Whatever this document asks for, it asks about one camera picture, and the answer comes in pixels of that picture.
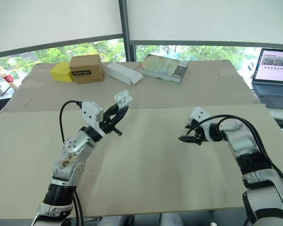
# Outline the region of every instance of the laptop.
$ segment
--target laptop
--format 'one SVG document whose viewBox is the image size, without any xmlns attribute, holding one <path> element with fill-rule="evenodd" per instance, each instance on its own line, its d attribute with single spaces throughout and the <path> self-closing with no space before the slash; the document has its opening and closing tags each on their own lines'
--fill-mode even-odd
<svg viewBox="0 0 283 226">
<path fill-rule="evenodd" d="M 283 108 L 283 49 L 261 50 L 252 86 L 261 103 Z"/>
</svg>

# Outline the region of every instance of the white foam block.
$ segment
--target white foam block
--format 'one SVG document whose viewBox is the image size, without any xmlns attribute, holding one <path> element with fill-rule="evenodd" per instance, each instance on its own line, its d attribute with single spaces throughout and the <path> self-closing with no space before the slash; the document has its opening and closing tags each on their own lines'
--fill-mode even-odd
<svg viewBox="0 0 283 226">
<path fill-rule="evenodd" d="M 116 78 L 128 85 L 134 85 L 143 78 L 142 74 L 122 66 L 118 63 L 111 63 L 106 66 L 106 72 L 113 78 Z"/>
</svg>

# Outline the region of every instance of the laptop keyboard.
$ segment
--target laptop keyboard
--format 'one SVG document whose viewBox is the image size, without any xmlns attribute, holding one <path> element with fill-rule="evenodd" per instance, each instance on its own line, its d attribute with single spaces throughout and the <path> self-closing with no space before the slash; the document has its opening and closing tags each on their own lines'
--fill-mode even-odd
<svg viewBox="0 0 283 226">
<path fill-rule="evenodd" d="M 260 95 L 272 95 L 283 97 L 283 86 L 255 85 Z"/>
</svg>

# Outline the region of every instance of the white roller shade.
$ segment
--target white roller shade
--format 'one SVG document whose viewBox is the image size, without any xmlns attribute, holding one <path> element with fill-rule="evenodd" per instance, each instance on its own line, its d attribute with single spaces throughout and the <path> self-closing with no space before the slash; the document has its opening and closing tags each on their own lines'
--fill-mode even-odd
<svg viewBox="0 0 283 226">
<path fill-rule="evenodd" d="M 0 0 L 0 52 L 120 33 L 116 0 Z"/>
<path fill-rule="evenodd" d="M 283 0 L 129 0 L 130 40 L 283 44 Z"/>
</svg>

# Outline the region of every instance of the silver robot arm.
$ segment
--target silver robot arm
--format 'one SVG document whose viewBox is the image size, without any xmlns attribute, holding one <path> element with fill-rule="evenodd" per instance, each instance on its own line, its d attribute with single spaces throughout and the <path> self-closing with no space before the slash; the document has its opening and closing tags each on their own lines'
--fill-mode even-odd
<svg viewBox="0 0 283 226">
<path fill-rule="evenodd" d="M 73 208 L 74 192 L 80 182 L 88 157 L 97 142 L 112 131 L 122 134 L 115 125 L 126 114 L 132 97 L 124 90 L 115 97 L 116 104 L 106 112 L 95 102 L 82 102 L 83 119 L 89 125 L 63 143 L 62 153 L 55 163 L 44 200 L 40 203 L 32 226 L 70 226 L 66 217 Z"/>
<path fill-rule="evenodd" d="M 220 117 L 223 119 L 219 123 L 213 123 L 213 118 Z M 228 142 L 248 189 L 243 194 L 243 202 L 249 221 L 255 226 L 283 226 L 283 176 L 258 142 L 255 128 L 236 116 L 211 117 L 199 107 L 193 110 L 190 120 L 187 135 L 179 140 L 198 145 L 203 141 Z M 188 135 L 192 130 L 194 137 Z"/>
</svg>

